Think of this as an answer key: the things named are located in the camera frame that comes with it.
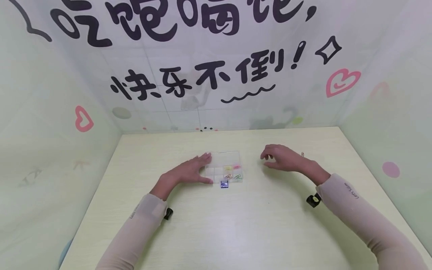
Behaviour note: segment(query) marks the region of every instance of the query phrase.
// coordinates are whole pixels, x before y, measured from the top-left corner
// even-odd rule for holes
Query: wall
[[[418,1],[405,7],[340,126],[429,253],[431,8]]]
[[[121,133],[59,44],[0,10],[1,269],[58,269]]]
[[[336,125],[407,2],[18,1],[125,133]]]

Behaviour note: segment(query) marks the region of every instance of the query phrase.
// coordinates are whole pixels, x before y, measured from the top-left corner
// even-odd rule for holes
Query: clear plastic organizer box
[[[221,181],[229,183],[243,182],[243,170],[238,151],[212,152],[212,161],[205,167],[205,177],[214,184]]]

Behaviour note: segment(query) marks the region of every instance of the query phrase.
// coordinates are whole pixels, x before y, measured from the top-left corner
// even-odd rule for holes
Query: table
[[[204,152],[239,151],[244,180],[176,188],[174,210],[136,269],[378,269],[366,245],[298,173],[264,168],[264,146],[284,144],[337,172],[432,259],[338,127],[123,135],[61,270],[92,270],[141,197],[165,171]]]

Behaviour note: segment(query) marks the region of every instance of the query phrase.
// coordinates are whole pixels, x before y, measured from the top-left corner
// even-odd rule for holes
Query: pink heart
[[[332,93],[331,92],[331,86],[333,84],[333,79],[337,75],[339,75],[339,74],[342,74],[342,82],[345,81],[346,79],[352,77],[352,76],[354,76],[355,79],[354,79],[354,81],[352,83],[350,83],[347,86],[345,85],[345,83],[343,83],[342,85],[338,85],[337,83],[335,83],[334,84],[334,88],[335,89],[340,89],[340,90]],[[357,83],[357,81],[360,79],[361,75],[362,75],[362,73],[360,71],[353,71],[353,72],[349,73],[349,71],[346,68],[343,68],[343,69],[340,69],[340,70],[336,71],[327,80],[327,85],[326,85],[326,94],[327,94],[327,97],[331,98],[332,96],[335,96],[337,94],[345,92],[346,90],[350,90]]]
[[[75,108],[75,114],[76,114],[75,127],[76,129],[78,129],[78,131],[87,132],[90,129],[92,129],[94,125],[93,120],[90,118],[89,114],[83,107],[77,106]],[[83,121],[83,117],[81,116],[81,114],[83,114],[89,121],[89,123],[83,127],[81,126],[81,123]]]

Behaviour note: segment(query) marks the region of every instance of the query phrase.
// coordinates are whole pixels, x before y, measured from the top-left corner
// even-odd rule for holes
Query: white wall
[[[432,17],[410,1],[353,93],[341,130],[432,253]]]
[[[367,70],[387,29],[401,13],[407,0],[292,0],[281,13],[286,14],[300,3],[303,4],[290,20],[281,23],[276,21],[273,14],[273,3],[278,1],[260,2],[260,10],[263,11],[269,6],[269,13],[263,22],[258,23],[254,19],[253,5],[249,6],[248,1],[197,0],[197,24],[192,27],[182,20],[177,2],[167,1],[167,13],[161,18],[160,25],[154,29],[155,32],[165,33],[177,25],[174,37],[165,42],[156,41],[144,31],[138,10],[137,13],[131,12],[131,20],[126,21],[133,29],[138,27],[141,33],[138,40],[131,39],[121,24],[114,23],[105,3],[113,6],[125,3],[127,7],[130,6],[130,1],[92,0],[89,1],[92,5],[90,9],[82,7],[75,11],[58,0],[45,0],[37,5],[34,1],[21,2],[32,18],[45,22],[43,30],[52,37],[53,43],[64,48],[71,63],[92,85],[95,95],[125,133],[159,133],[210,128],[235,130],[336,125],[344,104],[351,97],[350,93],[364,83],[364,79],[360,77],[357,83],[353,83],[355,77],[351,76],[341,82],[342,73],[339,73],[329,84],[330,92],[344,89],[347,91],[330,97],[326,94],[327,81],[341,69],[356,71],[357,74]],[[190,2],[185,2],[189,18],[193,14]],[[158,8],[159,3],[160,1],[149,1],[140,8]],[[233,4],[239,12],[238,32],[235,35],[215,34],[204,28],[202,22],[205,16],[201,7],[206,4],[210,7]],[[311,6],[316,6],[316,13],[306,22]],[[62,10],[74,21],[80,33],[79,38],[71,38],[61,30],[50,15],[53,10]],[[93,16],[99,22],[97,38],[109,39],[112,45],[92,46],[92,42],[87,38],[89,27],[77,23],[75,16]],[[73,31],[72,25],[66,19],[61,17],[60,22],[65,25],[66,32]],[[231,22],[227,25],[224,32],[229,32],[232,28]],[[315,55],[315,52],[323,47],[331,36],[336,37],[342,50],[324,65],[323,58]],[[292,70],[296,50],[302,41],[306,41],[305,49],[298,66]],[[252,53],[263,50],[274,51],[277,56],[280,49],[284,49],[284,67],[281,71],[275,71],[278,64],[276,57],[274,64],[265,64],[268,76],[252,82],[252,71],[255,68],[249,63],[248,82],[241,82],[240,72],[235,69],[243,60],[251,58]],[[332,47],[325,52],[330,55]],[[208,80],[197,85],[203,71],[197,71],[194,67],[218,60],[225,61],[225,65],[216,70],[218,88],[211,89]],[[164,85],[163,73],[159,69],[171,67],[181,67],[181,71],[175,74],[179,79],[187,79],[187,84],[192,86],[181,98],[174,93],[166,93],[168,87]],[[153,91],[162,97],[156,98],[147,93],[146,100],[139,100],[139,93],[130,90],[134,83],[125,80],[129,69],[144,74],[150,83],[155,84]],[[219,77],[220,71],[230,77],[229,82]],[[125,90],[132,100],[128,100],[121,92],[112,91],[111,76],[127,85]],[[340,86],[343,83],[346,85],[337,90],[334,88],[337,82]],[[260,87],[268,89],[273,84],[275,88],[270,92],[261,92],[257,96],[248,96],[244,100],[229,104],[221,102],[221,99],[242,97],[247,92],[256,93]]]
[[[9,1],[0,10],[1,269],[58,269],[121,133],[58,45],[29,34]]]

